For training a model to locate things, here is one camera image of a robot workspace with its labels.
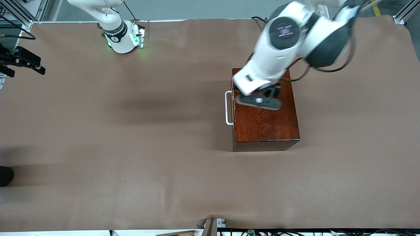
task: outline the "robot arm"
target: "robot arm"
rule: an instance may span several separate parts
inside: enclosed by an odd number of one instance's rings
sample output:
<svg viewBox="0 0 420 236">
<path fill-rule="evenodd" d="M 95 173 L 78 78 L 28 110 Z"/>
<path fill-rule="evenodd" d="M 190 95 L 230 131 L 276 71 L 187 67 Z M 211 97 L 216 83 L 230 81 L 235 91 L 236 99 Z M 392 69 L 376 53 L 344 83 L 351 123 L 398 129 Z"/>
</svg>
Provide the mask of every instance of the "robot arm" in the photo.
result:
<svg viewBox="0 0 420 236">
<path fill-rule="evenodd" d="M 277 83 L 294 59 L 304 58 L 314 68 L 336 62 L 346 51 L 364 1 L 347 0 L 332 20 L 297 1 L 277 8 L 261 32 L 250 60 L 233 76 L 241 92 L 237 103 L 280 109 L 281 102 L 275 98 L 280 92 Z"/>
<path fill-rule="evenodd" d="M 128 53 L 140 44 L 139 26 L 123 21 L 113 10 L 123 3 L 123 0 L 67 0 L 71 5 L 85 11 L 95 20 L 105 32 L 109 46 L 117 53 Z"/>
<path fill-rule="evenodd" d="M 303 4 L 310 10 L 317 10 L 319 5 L 324 5 L 331 8 L 340 8 L 346 0 L 303 0 Z"/>
</svg>

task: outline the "brown table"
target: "brown table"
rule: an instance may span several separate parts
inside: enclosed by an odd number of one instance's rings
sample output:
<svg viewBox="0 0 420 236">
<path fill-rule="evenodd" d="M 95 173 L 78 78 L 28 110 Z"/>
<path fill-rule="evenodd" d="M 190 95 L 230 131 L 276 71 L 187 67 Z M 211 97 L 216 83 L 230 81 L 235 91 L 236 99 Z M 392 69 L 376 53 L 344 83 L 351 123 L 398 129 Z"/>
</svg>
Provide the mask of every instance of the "brown table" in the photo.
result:
<svg viewBox="0 0 420 236">
<path fill-rule="evenodd" d="M 34 25 L 1 91 L 0 230 L 418 227 L 420 66 L 390 16 L 356 24 L 339 73 L 293 84 L 301 141 L 233 153 L 224 120 L 232 68 L 254 20 L 150 23 L 143 50 L 118 55 L 96 24 Z M 302 64 L 291 70 L 300 73 Z"/>
</svg>

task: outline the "cable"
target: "cable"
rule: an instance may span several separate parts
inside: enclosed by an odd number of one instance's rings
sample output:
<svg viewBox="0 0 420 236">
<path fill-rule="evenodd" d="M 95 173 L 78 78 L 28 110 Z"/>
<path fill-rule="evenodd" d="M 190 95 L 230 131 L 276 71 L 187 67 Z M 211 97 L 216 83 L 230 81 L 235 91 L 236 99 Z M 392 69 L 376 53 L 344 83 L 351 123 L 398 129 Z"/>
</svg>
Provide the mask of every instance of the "cable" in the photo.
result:
<svg viewBox="0 0 420 236">
<path fill-rule="evenodd" d="M 111 10 L 115 11 L 116 13 L 119 14 L 119 12 L 117 10 L 115 10 L 115 8 L 111 8 Z"/>
<path fill-rule="evenodd" d="M 354 38 L 354 35 L 352 34 L 352 37 L 350 38 L 350 54 L 349 54 L 349 56 L 347 57 L 347 60 L 346 60 L 346 62 L 344 63 L 344 65 L 342 66 L 342 67 L 340 67 L 340 68 L 338 68 L 338 69 L 334 69 L 334 70 L 324 70 L 324 69 L 321 69 L 321 68 L 314 68 L 315 70 L 317 70 L 317 71 L 321 71 L 321 72 L 328 72 L 328 73 L 330 73 L 330 72 L 337 72 L 337 71 L 341 71 L 344 67 L 346 67 L 349 63 L 350 63 L 350 61 L 353 59 L 353 56 L 354 56 L 354 51 L 356 50 L 356 40 L 355 40 L 355 38 Z"/>
<path fill-rule="evenodd" d="M 275 235 L 276 236 L 280 236 L 280 235 L 282 235 L 282 234 L 287 234 L 287 235 L 289 235 L 289 236 L 294 236 L 293 234 L 290 234 L 290 233 L 287 233 L 287 232 L 280 232 L 281 234 L 278 234 L 277 232 L 275 233 Z"/>
<path fill-rule="evenodd" d="M 35 40 L 37 39 L 33 34 L 29 33 L 29 31 L 23 29 L 22 27 L 18 26 L 17 24 L 13 23 L 12 21 L 10 21 L 9 19 L 7 19 L 4 16 L 0 16 L 0 18 L 3 18 L 5 21 L 9 22 L 10 24 L 12 24 L 13 26 L 15 26 L 16 28 L 24 31 L 25 33 L 27 33 L 29 36 L 31 37 L 26 37 L 26 36 L 19 36 L 19 35 L 11 35 L 11 34 L 3 34 L 2 36 L 4 38 L 18 38 L 18 39 L 29 39 L 29 40 Z"/>
<path fill-rule="evenodd" d="M 99 23 L 96 23 L 96 26 L 97 26 L 99 29 L 102 29 L 102 26 L 101 26 Z M 102 36 L 102 37 L 105 37 L 105 32 L 102 32 L 101 36 Z"/>
<path fill-rule="evenodd" d="M 134 16 L 133 12 L 130 10 L 130 8 L 127 6 L 127 3 L 124 2 L 124 5 L 126 6 L 127 10 L 130 12 L 130 14 L 133 16 L 132 21 L 138 21 L 138 19 Z"/>
<path fill-rule="evenodd" d="M 302 60 L 303 58 L 298 58 L 298 59 L 296 59 L 292 64 L 290 64 L 290 66 L 287 68 L 287 69 L 290 69 L 290 67 L 292 67 L 294 64 L 296 64 L 296 62 L 298 62 L 298 61 L 300 61 L 300 60 Z M 309 69 L 310 69 L 310 66 L 307 66 L 306 67 L 306 69 L 305 69 L 305 72 L 303 72 L 303 74 L 299 77 L 299 78 L 297 78 L 297 79 L 286 79 L 286 78 L 280 78 L 280 80 L 281 81 L 286 81 L 286 82 L 296 82 L 296 81 L 299 81 L 299 80 L 301 80 L 303 77 L 305 77 L 305 75 L 306 74 L 308 74 L 308 72 L 309 72 Z M 286 231 L 288 231 L 288 232 L 292 232 L 292 233 L 295 233 L 295 234 L 297 234 L 297 235 L 299 235 L 299 236 L 304 236 L 304 235 L 302 235 L 302 234 L 299 234 L 298 232 L 294 232 L 294 231 L 291 231 L 291 230 L 286 230 Z"/>
<path fill-rule="evenodd" d="M 251 17 L 251 19 L 258 19 L 258 20 L 260 20 L 260 21 L 262 21 L 262 22 L 264 22 L 264 23 L 267 23 L 267 22 L 268 22 L 268 21 L 267 21 L 267 18 L 263 19 L 263 18 L 261 18 L 261 17 L 259 17 L 259 16 L 253 16 L 253 17 Z"/>
<path fill-rule="evenodd" d="M 368 233 L 368 234 L 365 234 L 365 235 L 367 235 L 367 236 L 371 236 L 372 234 L 375 234 L 375 233 L 379 233 L 379 232 L 381 232 L 381 231 L 386 231 L 386 232 L 391 232 L 391 233 L 394 233 L 394 234 L 398 234 L 398 235 L 400 235 L 400 236 L 404 236 L 404 234 L 402 234 L 402 233 L 400 233 L 400 232 L 397 232 L 397 231 L 394 231 L 394 230 L 390 230 L 390 229 L 380 229 L 380 230 L 378 230 L 378 231 L 375 231 L 375 232 L 373 232 L 373 233 Z"/>
<path fill-rule="evenodd" d="M 0 7 L 0 15 L 4 16 L 4 14 L 6 14 L 6 8 Z"/>
</svg>

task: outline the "white handle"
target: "white handle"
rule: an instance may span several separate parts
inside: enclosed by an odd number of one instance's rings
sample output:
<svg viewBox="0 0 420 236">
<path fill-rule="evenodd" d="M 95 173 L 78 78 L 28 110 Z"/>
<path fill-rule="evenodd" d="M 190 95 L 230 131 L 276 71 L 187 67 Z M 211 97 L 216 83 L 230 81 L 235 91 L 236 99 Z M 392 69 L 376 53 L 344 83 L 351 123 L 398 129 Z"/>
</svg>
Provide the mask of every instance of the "white handle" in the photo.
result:
<svg viewBox="0 0 420 236">
<path fill-rule="evenodd" d="M 229 122 L 229 119 L 228 119 L 228 98 L 227 98 L 227 95 L 228 94 L 231 94 L 232 93 L 232 91 L 226 91 L 225 92 L 225 111 L 226 111 L 226 113 L 225 113 L 225 118 L 226 118 L 226 124 L 228 125 L 228 126 L 233 126 L 234 124 L 233 123 L 230 123 Z"/>
</svg>

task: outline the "black bracket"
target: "black bracket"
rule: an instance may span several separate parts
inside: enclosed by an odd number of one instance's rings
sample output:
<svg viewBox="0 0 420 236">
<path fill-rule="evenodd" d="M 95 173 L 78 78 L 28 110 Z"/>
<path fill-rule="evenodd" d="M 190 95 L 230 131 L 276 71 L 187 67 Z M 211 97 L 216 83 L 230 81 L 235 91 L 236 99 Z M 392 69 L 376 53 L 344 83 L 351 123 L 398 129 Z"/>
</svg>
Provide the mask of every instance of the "black bracket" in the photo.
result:
<svg viewBox="0 0 420 236">
<path fill-rule="evenodd" d="M 45 68 L 41 66 L 41 58 L 27 49 L 17 46 L 12 53 L 0 44 L 0 72 L 14 77 L 15 71 L 7 66 L 30 68 L 41 75 L 45 75 Z"/>
<path fill-rule="evenodd" d="M 281 85 L 276 84 L 264 89 L 256 90 L 253 94 L 245 96 L 240 94 L 236 97 L 236 102 L 241 105 L 251 106 L 262 109 L 278 110 L 282 102 L 277 99 L 281 91 Z"/>
</svg>

